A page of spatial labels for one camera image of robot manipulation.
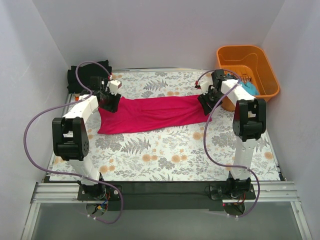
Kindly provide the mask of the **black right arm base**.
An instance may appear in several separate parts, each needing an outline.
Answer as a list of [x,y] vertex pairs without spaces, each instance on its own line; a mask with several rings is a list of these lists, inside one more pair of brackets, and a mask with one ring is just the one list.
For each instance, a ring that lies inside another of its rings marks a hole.
[[204,188],[204,193],[213,201],[230,200],[223,202],[222,207],[227,215],[239,218],[246,213],[246,200],[254,200],[254,205],[259,197],[251,183],[251,178],[234,179],[231,175],[226,181],[209,184]]

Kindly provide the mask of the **pink t shirt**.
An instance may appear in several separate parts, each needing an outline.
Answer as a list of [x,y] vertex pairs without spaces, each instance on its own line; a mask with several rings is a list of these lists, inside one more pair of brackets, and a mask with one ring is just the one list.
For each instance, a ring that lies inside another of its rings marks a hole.
[[197,95],[127,99],[122,97],[118,110],[98,109],[101,119],[98,134],[140,133],[167,127],[204,123],[208,117]]

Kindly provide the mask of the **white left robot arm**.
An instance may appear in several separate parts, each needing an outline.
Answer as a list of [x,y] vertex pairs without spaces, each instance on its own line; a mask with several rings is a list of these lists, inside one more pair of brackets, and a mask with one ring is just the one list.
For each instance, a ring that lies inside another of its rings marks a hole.
[[80,102],[63,117],[56,117],[52,121],[54,154],[68,162],[81,175],[79,185],[96,200],[105,196],[106,187],[88,180],[90,178],[102,182],[104,179],[88,157],[90,143],[85,123],[99,107],[110,113],[118,110],[121,99],[118,91],[121,86],[122,82],[116,79],[91,77],[89,90],[92,91],[92,96],[89,96],[89,90],[82,90],[78,99]]

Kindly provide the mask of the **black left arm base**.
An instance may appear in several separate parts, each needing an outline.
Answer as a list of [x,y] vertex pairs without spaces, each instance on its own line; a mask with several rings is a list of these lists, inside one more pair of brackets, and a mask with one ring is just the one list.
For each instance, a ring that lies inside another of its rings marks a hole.
[[89,215],[100,217],[108,211],[110,201],[120,201],[119,192],[122,191],[121,185],[115,185],[118,189],[106,186],[104,184],[85,185],[79,180],[77,200],[78,201],[93,201],[93,203],[87,203],[85,206],[86,212]]

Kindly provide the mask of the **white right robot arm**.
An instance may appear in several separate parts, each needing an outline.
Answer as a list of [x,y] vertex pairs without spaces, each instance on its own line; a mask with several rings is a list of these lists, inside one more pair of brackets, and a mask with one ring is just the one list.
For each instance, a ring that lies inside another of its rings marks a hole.
[[249,94],[235,72],[215,69],[209,73],[210,79],[195,82],[195,88],[201,90],[197,99],[209,120],[222,101],[229,99],[235,106],[232,129],[236,137],[235,157],[227,180],[217,188],[211,188],[210,194],[218,199],[244,198],[247,193],[254,192],[251,164],[258,140],[266,131],[266,101]]

